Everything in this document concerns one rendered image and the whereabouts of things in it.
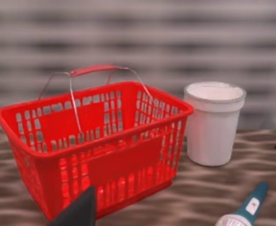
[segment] red handle grip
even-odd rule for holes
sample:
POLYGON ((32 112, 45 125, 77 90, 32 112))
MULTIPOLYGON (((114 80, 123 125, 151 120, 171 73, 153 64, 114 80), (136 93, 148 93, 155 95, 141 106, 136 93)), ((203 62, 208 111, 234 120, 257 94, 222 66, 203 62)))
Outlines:
POLYGON ((77 69, 70 72, 70 76, 76 77, 83 74, 88 74, 92 72, 99 72, 99 71, 108 71, 108 70, 116 70, 121 69, 121 67, 115 65, 94 65, 90 67, 85 67, 81 69, 77 69))

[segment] teal microphone handle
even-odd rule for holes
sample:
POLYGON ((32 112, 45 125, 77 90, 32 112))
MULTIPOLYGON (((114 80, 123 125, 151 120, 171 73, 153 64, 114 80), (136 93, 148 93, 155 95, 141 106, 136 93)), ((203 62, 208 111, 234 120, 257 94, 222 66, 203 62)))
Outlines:
POLYGON ((265 200, 267 191, 268 183, 259 183, 253 192, 248 196, 248 198, 243 202, 241 207, 233 214, 241 215, 242 217, 246 218, 251 225, 253 225, 260 207, 265 200))

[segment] shopping basket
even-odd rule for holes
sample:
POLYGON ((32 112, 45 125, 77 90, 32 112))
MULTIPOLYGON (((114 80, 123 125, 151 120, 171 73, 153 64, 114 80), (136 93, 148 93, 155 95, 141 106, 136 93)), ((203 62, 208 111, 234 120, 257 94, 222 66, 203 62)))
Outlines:
MULTIPOLYGON (((135 73, 96 65, 66 74, 72 87, 75 76, 117 69, 135 73)), ((171 184, 192 106, 141 79, 70 90, 0 108, 22 181, 49 220, 89 185, 100 218, 171 184)))

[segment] basket base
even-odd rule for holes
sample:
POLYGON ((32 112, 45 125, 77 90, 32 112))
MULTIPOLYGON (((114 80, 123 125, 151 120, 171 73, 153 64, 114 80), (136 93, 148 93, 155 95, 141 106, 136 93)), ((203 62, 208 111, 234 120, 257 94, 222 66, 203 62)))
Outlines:
POLYGON ((109 215, 109 214, 111 214, 113 212, 121 210, 121 209, 123 209, 123 208, 125 208, 125 207, 127 207, 127 206, 129 206, 129 205, 131 205, 133 203, 135 203, 135 202, 138 202, 138 201, 140 201, 140 200, 142 200, 142 199, 144 199, 144 198, 146 198, 146 197, 148 197, 148 196, 150 196, 150 195, 152 195, 152 194, 154 194, 154 193, 156 193, 158 191, 161 191, 161 190, 169 187, 171 184, 172 184, 172 181, 169 180, 169 181, 167 181, 167 182, 165 182, 165 183, 163 183, 163 184, 161 184, 161 185, 159 185, 157 187, 154 187, 153 189, 147 190, 147 191, 145 191, 145 192, 143 192, 143 193, 141 193, 139 195, 135 195, 132 198, 129 198, 129 199, 127 199, 127 200, 125 200, 125 201, 123 201, 121 203, 118 203, 118 204, 116 204, 114 206, 111 206, 109 208, 101 210, 101 211, 99 211, 97 213, 96 219, 100 219, 100 218, 102 218, 102 217, 104 217, 106 215, 109 215))

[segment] teal microphone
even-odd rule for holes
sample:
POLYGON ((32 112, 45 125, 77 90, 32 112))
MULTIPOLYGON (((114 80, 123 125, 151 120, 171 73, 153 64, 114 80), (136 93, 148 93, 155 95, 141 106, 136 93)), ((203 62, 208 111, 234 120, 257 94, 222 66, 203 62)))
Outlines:
POLYGON ((259 183, 237 211, 222 216, 215 226, 254 226, 267 191, 267 182, 259 183))

